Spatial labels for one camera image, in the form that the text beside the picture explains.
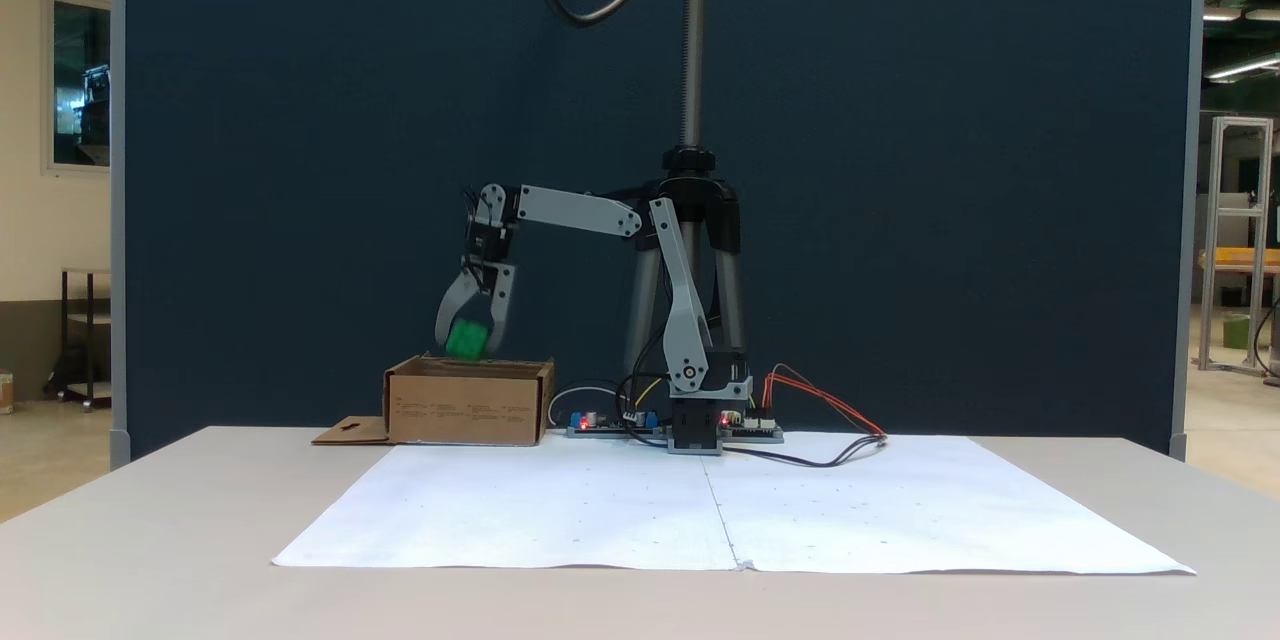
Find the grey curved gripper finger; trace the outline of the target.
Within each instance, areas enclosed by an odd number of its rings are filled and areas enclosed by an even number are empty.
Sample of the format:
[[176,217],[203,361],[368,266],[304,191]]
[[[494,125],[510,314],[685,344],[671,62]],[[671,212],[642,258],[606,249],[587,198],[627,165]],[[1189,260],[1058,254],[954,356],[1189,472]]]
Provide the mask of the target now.
[[436,312],[435,340],[442,349],[483,349],[483,325],[465,317],[465,308],[481,289],[474,268],[463,265]]

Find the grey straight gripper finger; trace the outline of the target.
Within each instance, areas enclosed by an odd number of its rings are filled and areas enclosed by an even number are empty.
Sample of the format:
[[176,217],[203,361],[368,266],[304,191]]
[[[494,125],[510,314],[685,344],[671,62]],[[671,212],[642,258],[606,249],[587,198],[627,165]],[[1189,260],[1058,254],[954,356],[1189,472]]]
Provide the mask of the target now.
[[486,340],[486,353],[489,356],[494,356],[498,352],[502,340],[506,338],[509,302],[515,288],[516,268],[513,265],[508,265],[508,262],[489,262],[486,268],[493,275],[490,288],[492,329]]

